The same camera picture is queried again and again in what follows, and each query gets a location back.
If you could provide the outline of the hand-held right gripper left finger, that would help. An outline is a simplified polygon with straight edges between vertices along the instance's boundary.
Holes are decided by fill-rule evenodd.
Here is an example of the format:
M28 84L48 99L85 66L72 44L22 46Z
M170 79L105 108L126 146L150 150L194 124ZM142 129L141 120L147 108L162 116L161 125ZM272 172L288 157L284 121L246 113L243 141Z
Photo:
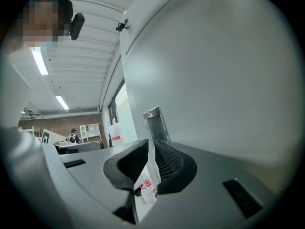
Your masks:
M148 162L149 141L144 139L111 156L103 165L109 182L117 189L133 190Z

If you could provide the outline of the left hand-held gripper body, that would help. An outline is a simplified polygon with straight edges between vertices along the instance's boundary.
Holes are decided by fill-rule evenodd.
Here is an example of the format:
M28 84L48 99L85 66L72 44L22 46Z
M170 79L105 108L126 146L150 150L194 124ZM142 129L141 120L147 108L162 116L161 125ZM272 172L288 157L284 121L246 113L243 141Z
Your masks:
M59 155L90 152L105 148L102 141L77 144L71 142L70 139L71 137L62 136L47 129L43 130L42 137L40 137L41 143L53 145Z

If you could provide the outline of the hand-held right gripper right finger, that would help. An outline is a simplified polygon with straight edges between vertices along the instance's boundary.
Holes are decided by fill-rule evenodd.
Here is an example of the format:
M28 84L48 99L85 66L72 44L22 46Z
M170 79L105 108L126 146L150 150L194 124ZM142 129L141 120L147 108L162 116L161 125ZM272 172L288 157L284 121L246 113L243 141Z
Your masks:
M154 146L155 162L161 178L157 186L157 194L165 195L182 191L197 173L195 160L161 140L155 140Z

